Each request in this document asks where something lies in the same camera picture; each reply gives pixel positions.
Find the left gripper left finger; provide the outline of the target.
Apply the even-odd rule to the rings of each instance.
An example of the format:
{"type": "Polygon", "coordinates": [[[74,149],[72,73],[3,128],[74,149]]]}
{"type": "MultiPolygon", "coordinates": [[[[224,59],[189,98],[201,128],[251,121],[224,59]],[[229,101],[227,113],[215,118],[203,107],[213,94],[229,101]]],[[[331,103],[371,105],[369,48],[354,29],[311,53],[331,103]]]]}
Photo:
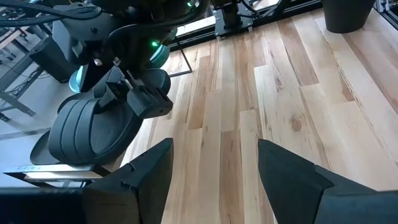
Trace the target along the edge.
{"type": "Polygon", "coordinates": [[[118,170],[83,189],[87,223],[160,223],[174,162],[174,140],[165,138],[118,170]]]}

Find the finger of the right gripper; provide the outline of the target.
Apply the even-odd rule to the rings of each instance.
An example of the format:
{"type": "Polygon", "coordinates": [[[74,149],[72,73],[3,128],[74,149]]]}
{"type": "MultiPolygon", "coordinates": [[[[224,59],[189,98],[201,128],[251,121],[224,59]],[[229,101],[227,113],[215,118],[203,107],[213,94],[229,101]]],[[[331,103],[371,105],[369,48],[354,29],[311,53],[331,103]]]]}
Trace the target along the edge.
{"type": "Polygon", "coordinates": [[[106,82],[105,92],[103,96],[97,101],[95,106],[95,113],[104,113],[112,108],[126,104],[127,85],[125,79],[117,82],[106,82]]]}
{"type": "Polygon", "coordinates": [[[92,89],[109,71],[109,65],[97,66],[95,62],[89,61],[83,66],[80,79],[80,92],[87,92],[92,89]]]}

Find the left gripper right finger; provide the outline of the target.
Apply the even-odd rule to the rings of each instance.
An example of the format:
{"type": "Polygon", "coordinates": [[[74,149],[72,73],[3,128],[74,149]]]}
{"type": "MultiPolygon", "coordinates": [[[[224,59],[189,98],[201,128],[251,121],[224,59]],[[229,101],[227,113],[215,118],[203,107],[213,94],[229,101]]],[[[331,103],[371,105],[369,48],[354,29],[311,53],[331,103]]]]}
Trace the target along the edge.
{"type": "Polygon", "coordinates": [[[345,196],[375,190],[279,146],[258,140],[258,170],[278,223],[354,223],[345,196]]]}

